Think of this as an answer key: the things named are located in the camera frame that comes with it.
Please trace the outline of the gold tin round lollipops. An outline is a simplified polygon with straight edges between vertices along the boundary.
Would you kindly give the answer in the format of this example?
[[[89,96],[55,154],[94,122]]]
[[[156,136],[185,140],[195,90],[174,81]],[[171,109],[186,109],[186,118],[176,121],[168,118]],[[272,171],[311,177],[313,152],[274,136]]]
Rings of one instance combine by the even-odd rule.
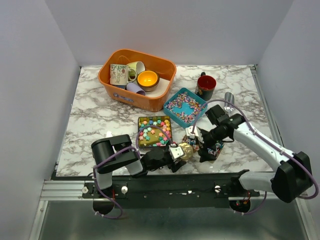
[[[198,146],[198,141],[197,140],[188,140],[186,135],[182,138],[182,142],[183,143],[188,143],[192,146],[194,153],[198,154],[198,150],[199,150],[199,146]],[[216,146],[216,156],[218,158],[218,156],[220,155],[223,147],[224,147],[224,143],[223,142],[218,142],[215,144]]]

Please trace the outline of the gold round lid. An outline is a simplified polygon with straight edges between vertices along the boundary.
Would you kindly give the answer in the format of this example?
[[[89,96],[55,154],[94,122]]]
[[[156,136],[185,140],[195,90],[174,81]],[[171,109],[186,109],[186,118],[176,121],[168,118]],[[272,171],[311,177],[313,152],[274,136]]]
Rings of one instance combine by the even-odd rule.
[[[194,149],[190,144],[188,144],[186,142],[182,142],[182,143],[179,143],[178,146],[182,148],[183,153],[184,153],[184,155],[180,157],[181,160],[186,161],[193,156]]]

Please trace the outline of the gold tin star candies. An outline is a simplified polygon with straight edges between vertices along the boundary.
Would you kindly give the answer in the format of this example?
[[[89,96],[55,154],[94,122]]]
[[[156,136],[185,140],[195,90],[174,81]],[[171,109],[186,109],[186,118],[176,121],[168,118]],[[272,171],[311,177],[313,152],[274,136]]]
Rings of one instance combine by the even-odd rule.
[[[141,116],[137,120],[140,149],[165,147],[173,140],[172,124],[169,116]]]

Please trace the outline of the teal tin swirl lollipops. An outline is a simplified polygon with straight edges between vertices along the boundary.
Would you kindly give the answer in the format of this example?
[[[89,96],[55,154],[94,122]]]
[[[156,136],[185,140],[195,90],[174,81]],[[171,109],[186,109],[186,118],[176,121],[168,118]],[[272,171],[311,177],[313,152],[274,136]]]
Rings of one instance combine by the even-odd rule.
[[[183,87],[176,92],[163,105],[163,112],[182,128],[188,128],[194,124],[196,116],[200,118],[207,110],[207,106],[202,107],[206,102]]]

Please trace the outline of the metal scoop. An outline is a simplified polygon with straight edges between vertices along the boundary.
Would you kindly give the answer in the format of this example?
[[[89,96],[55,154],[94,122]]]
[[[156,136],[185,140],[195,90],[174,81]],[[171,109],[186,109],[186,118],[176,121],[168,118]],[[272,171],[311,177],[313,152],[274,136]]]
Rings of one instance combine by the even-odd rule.
[[[224,110],[228,113],[228,114],[231,114],[234,110],[234,103],[235,103],[235,97],[234,95],[231,93],[231,92],[226,92],[224,94],[224,100],[225,100],[225,103],[224,103]]]

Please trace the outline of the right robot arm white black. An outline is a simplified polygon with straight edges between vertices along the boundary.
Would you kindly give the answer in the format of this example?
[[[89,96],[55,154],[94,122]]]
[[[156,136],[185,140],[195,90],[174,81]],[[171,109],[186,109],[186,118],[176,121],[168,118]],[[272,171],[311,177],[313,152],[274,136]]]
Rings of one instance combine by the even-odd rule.
[[[307,154],[302,151],[295,153],[275,143],[249,123],[243,113],[229,116],[215,105],[205,114],[215,128],[205,131],[195,125],[191,127],[191,133],[195,134],[204,150],[230,138],[245,145],[272,169],[271,172],[239,172],[230,183],[230,191],[234,195],[241,196],[247,190],[264,191],[290,203],[315,184]]]

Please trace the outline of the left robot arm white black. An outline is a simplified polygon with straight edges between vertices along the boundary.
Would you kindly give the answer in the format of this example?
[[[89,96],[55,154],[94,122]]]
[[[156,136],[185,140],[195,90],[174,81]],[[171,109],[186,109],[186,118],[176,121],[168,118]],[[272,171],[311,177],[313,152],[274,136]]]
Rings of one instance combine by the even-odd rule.
[[[125,167],[131,176],[138,178],[167,166],[175,173],[184,165],[180,159],[186,155],[176,143],[152,147],[147,153],[140,154],[127,134],[96,140],[91,144],[91,151],[95,161],[93,191],[101,198],[110,194],[114,171]]]

